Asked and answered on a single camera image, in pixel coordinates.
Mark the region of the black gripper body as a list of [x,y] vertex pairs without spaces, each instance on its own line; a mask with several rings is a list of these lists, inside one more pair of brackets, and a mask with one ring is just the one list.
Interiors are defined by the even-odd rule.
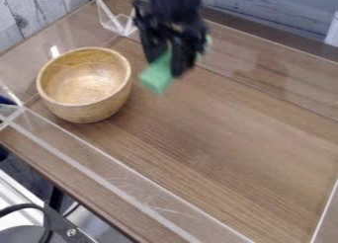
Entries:
[[142,43],[161,43],[173,38],[206,43],[202,0],[134,0],[133,6]]

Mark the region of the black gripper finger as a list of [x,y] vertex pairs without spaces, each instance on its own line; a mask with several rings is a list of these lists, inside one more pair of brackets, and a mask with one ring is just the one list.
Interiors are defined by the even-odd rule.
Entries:
[[208,47],[208,34],[174,35],[170,37],[172,44],[172,76],[178,78],[194,67],[197,58],[205,53]]
[[170,24],[156,20],[141,20],[138,23],[141,40],[148,61],[153,63],[169,50]]

